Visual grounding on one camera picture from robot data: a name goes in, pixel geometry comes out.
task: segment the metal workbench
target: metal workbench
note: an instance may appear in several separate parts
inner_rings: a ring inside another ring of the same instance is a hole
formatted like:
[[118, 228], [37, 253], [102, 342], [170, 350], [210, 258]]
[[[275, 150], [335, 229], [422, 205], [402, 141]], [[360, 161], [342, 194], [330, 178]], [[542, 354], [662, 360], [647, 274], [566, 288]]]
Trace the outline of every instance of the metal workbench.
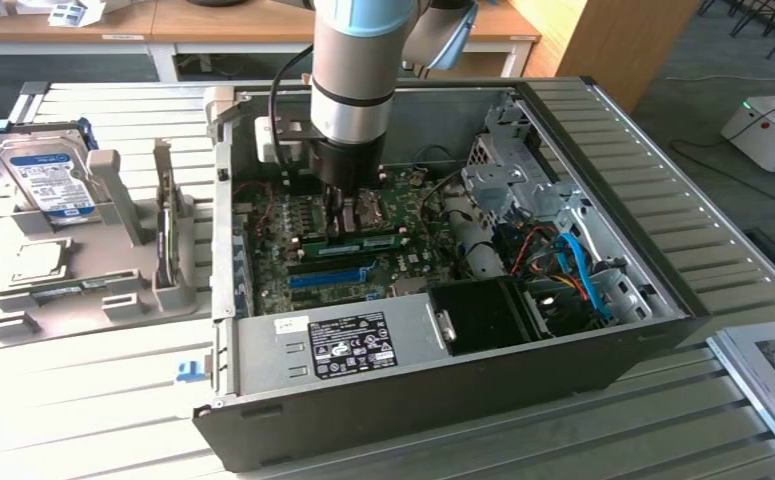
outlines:
[[[713, 320], [603, 392], [240, 478], [775, 478], [775, 438], [703, 343], [718, 328], [775, 320], [774, 267], [603, 93], [579, 79], [531, 84]], [[214, 193], [204, 88], [58, 84], [21, 97], [12, 114], [35, 122], [86, 116], [100, 147], [123, 154], [134, 198], [155, 187], [152, 138], [174, 138], [176, 181], [202, 207], [199, 287]], [[5, 221], [0, 242], [16, 235]], [[208, 382], [172, 383], [178, 360], [210, 344], [210, 321], [194, 320], [1, 349], [0, 478], [234, 478], [190, 420]]]

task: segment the slotted metal surface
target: slotted metal surface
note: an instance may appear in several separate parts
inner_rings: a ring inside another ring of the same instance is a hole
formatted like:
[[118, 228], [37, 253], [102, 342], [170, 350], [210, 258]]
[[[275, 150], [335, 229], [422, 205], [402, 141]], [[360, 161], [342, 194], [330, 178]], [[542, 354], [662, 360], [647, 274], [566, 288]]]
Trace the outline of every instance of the slotted metal surface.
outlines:
[[[683, 348], [639, 364], [603, 392], [239, 478], [775, 476], [775, 439], [703, 346], [718, 328], [775, 320], [773, 267], [602, 95], [577, 79], [531, 84], [715, 317]], [[212, 157], [196, 127], [202, 89], [54, 85], [33, 119], [82, 113], [102, 130], [103, 148], [131, 148], [123, 175], [138, 198], [154, 186], [142, 125], [183, 134], [179, 145], [195, 150], [174, 162], [203, 207], [198, 276], [208, 286]], [[191, 321], [0, 350], [0, 478], [236, 478], [187, 419], [208, 382], [171, 381], [178, 360], [210, 344], [208, 321]]]

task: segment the warning label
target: warning label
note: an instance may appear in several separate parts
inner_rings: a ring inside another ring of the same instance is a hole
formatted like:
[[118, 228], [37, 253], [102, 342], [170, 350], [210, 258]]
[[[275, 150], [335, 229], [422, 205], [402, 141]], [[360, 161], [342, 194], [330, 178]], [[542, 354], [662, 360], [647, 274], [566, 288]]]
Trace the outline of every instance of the warning label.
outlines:
[[320, 379], [399, 365], [383, 312], [311, 322], [308, 328]]
[[37, 208], [56, 217], [75, 217], [94, 211], [94, 201], [84, 182], [72, 177], [74, 162], [64, 153], [13, 157], [23, 187], [35, 198]]

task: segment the motherboard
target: motherboard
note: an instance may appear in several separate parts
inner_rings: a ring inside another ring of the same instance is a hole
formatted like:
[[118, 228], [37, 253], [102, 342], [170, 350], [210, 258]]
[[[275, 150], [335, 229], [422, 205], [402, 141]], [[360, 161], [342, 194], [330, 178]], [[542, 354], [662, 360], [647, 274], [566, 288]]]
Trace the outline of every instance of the motherboard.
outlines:
[[426, 169], [383, 172], [362, 189], [358, 228], [330, 240], [320, 195], [295, 195], [248, 182], [236, 194], [251, 243], [256, 315], [408, 295], [454, 276], [446, 216], [420, 218], [435, 186]]

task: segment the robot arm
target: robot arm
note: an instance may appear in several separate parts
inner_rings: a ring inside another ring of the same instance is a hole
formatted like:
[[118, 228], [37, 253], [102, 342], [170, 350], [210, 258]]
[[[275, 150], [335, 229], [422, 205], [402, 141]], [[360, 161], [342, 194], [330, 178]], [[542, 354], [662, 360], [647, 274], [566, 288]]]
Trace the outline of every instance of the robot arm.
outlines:
[[447, 69], [475, 21], [475, 0], [287, 0], [316, 11], [311, 169], [328, 220], [354, 227], [358, 187], [376, 176], [402, 60]]

